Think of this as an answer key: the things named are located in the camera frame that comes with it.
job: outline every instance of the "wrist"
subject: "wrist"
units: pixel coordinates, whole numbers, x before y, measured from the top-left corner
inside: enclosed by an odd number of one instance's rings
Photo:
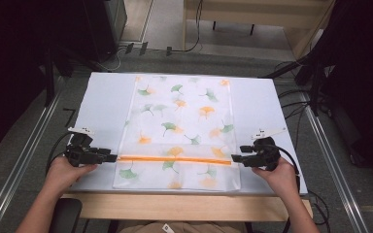
[[[57,200],[62,196],[62,193],[51,188],[43,187],[38,194],[38,197],[47,200],[48,202],[56,203]]]

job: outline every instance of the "orange rod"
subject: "orange rod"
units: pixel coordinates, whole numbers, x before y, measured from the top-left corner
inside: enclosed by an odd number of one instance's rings
[[[215,158],[197,158],[197,157],[149,157],[149,156],[136,156],[136,155],[121,155],[117,161],[183,161],[183,162],[201,162],[201,163],[216,163],[223,165],[231,165],[231,161],[221,160]]]

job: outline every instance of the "finger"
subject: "finger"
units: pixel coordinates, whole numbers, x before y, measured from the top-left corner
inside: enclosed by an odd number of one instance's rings
[[[253,169],[253,172],[255,174],[259,175],[262,178],[265,178],[269,173],[271,173],[269,171],[265,171],[265,170],[257,168],[257,167],[253,167],[252,169]]]

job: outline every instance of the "metal rail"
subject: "metal rail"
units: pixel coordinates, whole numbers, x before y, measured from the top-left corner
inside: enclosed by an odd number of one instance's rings
[[[25,146],[23,147],[22,152],[20,153],[17,163],[15,164],[11,174],[7,178],[4,186],[0,191],[0,221],[8,209],[8,206],[11,203],[12,198],[17,191],[17,187],[22,180],[23,174],[28,167],[29,161],[31,160],[33,153],[44,134],[45,129],[51,119],[51,116],[56,108],[56,105],[59,101],[59,96],[65,86],[66,82],[62,77],[59,77],[57,81],[58,91],[55,94],[52,102],[45,107],[41,116],[38,119],[34,129],[32,130],[31,135],[29,136]]]

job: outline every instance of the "human hand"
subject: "human hand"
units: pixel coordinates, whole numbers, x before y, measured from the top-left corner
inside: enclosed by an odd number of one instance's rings
[[[265,171],[253,167],[253,172],[264,178],[279,197],[285,198],[290,194],[298,195],[295,170],[284,158],[280,157],[278,160],[278,166],[274,171]]]
[[[51,164],[42,190],[50,197],[58,199],[83,175],[95,170],[97,165],[73,167],[66,157],[57,157]]]

